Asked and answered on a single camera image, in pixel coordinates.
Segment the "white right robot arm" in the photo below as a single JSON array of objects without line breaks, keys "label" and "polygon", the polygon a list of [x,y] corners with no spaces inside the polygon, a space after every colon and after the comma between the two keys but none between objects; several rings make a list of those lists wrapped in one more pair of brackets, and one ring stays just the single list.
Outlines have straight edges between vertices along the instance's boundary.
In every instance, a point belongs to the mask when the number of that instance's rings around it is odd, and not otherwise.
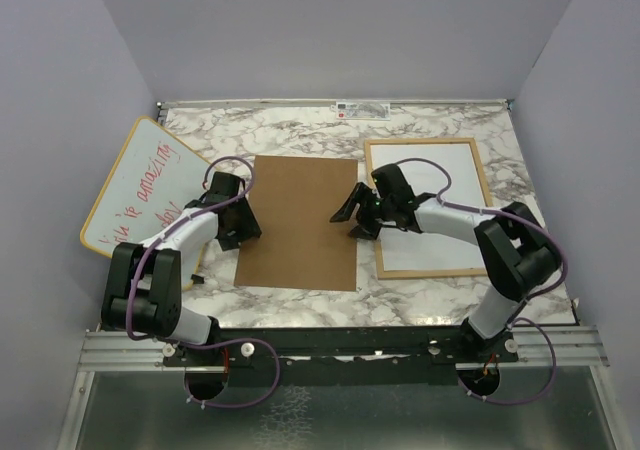
[{"label": "white right robot arm", "polygon": [[444,199],[452,178],[436,193],[416,194],[399,163],[371,172],[369,187],[357,183],[331,216],[332,223],[352,218],[349,236],[376,240],[382,229],[437,234],[477,246],[490,286],[478,307],[460,326],[459,348],[469,360],[491,354],[495,339],[515,322],[527,303],[559,287],[568,265],[559,244],[521,202],[479,208]]}]

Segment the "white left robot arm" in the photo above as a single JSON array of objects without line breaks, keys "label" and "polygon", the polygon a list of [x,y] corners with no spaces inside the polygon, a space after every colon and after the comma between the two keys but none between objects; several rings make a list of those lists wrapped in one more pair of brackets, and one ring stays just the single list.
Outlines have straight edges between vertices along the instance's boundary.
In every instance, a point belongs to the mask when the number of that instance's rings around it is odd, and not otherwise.
[{"label": "white left robot arm", "polygon": [[102,326],[136,338],[180,342],[195,362],[214,362],[221,350],[218,320],[184,308],[182,292],[196,281],[210,241],[230,251],[261,236],[246,193],[243,179],[216,171],[205,192],[166,229],[140,243],[118,244],[101,306]]}]

